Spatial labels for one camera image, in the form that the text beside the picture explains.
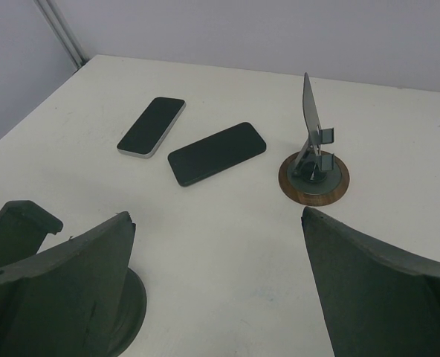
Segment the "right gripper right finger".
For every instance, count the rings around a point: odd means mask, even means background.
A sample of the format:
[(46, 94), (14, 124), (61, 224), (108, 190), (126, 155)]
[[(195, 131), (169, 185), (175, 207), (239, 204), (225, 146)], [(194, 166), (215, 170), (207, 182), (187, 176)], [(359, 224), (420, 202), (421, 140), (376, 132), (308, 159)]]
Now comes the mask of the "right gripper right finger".
[(440, 262), (315, 208), (302, 230), (335, 356), (440, 356)]

